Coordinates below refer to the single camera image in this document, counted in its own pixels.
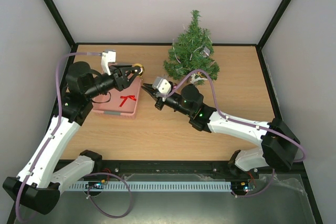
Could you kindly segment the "gold bauble ornament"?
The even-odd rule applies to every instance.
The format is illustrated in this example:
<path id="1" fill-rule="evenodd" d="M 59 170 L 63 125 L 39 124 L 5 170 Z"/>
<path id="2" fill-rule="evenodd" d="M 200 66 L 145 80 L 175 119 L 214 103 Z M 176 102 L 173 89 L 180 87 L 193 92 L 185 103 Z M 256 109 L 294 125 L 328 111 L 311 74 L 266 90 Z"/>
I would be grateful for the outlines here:
<path id="1" fill-rule="evenodd" d="M 140 63 L 135 63 L 132 65 L 132 68 L 133 68 L 132 72 L 134 74 L 137 74 L 141 78 L 144 73 L 144 66 Z"/>

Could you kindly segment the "pink plastic basket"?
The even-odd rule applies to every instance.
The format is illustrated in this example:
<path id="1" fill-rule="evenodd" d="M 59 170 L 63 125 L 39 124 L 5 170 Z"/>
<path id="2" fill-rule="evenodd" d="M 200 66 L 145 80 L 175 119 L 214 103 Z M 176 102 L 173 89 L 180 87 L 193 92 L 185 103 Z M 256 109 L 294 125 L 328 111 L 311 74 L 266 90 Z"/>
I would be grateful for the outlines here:
<path id="1" fill-rule="evenodd" d="M 101 113 L 120 118 L 135 119 L 142 79 L 136 77 L 132 84 L 123 91 L 113 89 L 107 95 L 94 98 L 93 113 Z"/>

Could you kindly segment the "silver reindeer ornament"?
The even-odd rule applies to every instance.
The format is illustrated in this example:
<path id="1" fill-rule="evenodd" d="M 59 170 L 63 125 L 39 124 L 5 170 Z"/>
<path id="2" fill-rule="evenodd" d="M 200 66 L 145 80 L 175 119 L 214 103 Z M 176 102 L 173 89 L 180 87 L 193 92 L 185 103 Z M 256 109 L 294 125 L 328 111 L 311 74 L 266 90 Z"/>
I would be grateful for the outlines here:
<path id="1" fill-rule="evenodd" d="M 201 72 L 193 73 L 190 76 L 190 83 L 193 85 L 203 85 L 207 81 L 207 78 L 202 75 Z"/>

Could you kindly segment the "small green christmas tree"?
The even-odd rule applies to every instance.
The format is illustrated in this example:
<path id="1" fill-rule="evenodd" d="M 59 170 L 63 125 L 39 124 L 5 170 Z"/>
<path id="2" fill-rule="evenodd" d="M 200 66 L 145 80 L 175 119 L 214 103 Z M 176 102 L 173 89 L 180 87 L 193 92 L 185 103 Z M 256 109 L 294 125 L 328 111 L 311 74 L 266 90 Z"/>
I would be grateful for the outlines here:
<path id="1" fill-rule="evenodd" d="M 200 71 L 205 71 L 215 81 L 220 67 L 213 59 L 211 32 L 200 26 L 200 11 L 193 10 L 191 14 L 192 19 L 188 27 L 179 34 L 177 40 L 173 40 L 168 50 L 168 58 L 163 61 L 163 68 L 166 74 L 176 81 L 196 70 L 190 81 L 196 85 L 203 85 L 207 78 Z"/>

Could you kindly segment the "silver gift box ornament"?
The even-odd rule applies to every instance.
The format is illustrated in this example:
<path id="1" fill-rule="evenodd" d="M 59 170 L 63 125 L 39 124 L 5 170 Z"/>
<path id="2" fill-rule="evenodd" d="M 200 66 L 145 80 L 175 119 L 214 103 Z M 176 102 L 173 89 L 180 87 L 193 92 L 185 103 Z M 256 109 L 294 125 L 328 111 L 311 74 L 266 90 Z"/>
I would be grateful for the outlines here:
<path id="1" fill-rule="evenodd" d="M 210 54 L 211 54 L 211 50 L 209 48 L 207 48 L 206 46 L 201 51 L 201 55 L 203 57 L 209 57 Z"/>

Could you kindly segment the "clear led string lights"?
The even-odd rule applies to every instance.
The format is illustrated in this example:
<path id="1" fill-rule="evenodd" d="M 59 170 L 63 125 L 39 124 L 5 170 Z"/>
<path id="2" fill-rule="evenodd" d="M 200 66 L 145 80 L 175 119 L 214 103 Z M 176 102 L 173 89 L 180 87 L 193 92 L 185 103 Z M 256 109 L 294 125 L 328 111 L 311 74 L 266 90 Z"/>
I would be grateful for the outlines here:
<path id="1" fill-rule="evenodd" d="M 209 57 L 201 55 L 205 46 L 211 50 Z M 181 33 L 177 41 L 172 43 L 172 47 L 168 50 L 168 59 L 164 61 L 163 67 L 169 76 L 178 79 L 192 70 L 207 70 L 213 67 L 213 53 L 209 30 L 190 25 L 188 30 Z"/>

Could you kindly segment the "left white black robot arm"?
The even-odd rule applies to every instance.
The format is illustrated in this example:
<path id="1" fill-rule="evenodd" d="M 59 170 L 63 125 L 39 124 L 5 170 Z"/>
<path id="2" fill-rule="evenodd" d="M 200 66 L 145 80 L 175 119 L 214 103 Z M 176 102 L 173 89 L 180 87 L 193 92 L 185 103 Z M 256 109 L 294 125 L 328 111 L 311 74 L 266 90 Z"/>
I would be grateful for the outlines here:
<path id="1" fill-rule="evenodd" d="M 57 94 L 58 108 L 38 149 L 16 177 L 7 177 L 3 188 L 21 206 L 46 215 L 61 194 L 82 177 L 98 171 L 102 156 L 85 150 L 70 164 L 55 171 L 66 146 L 93 108 L 93 99 L 110 90 L 123 91 L 144 72 L 141 64 L 106 65 L 104 73 L 84 61 L 73 63 L 66 74 L 68 92 Z"/>

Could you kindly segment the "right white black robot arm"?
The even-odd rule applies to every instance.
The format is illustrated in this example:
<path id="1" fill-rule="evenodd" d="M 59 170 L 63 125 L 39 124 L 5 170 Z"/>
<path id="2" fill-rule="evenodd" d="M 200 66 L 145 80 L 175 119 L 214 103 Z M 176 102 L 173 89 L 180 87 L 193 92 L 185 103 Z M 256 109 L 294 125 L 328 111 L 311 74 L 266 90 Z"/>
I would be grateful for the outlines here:
<path id="1" fill-rule="evenodd" d="M 231 115 L 222 117 L 214 107 L 203 102 L 204 97 L 196 86 L 188 84 L 180 93 L 169 95 L 172 88 L 173 84 L 167 80 L 156 85 L 142 85 L 158 110 L 168 106 L 188 116 L 196 130 L 226 134 L 255 144 L 253 149 L 234 152 L 229 164 L 232 176 L 239 178 L 254 168 L 267 166 L 280 172 L 291 170 L 300 142 L 284 121 L 279 118 L 265 122 Z"/>

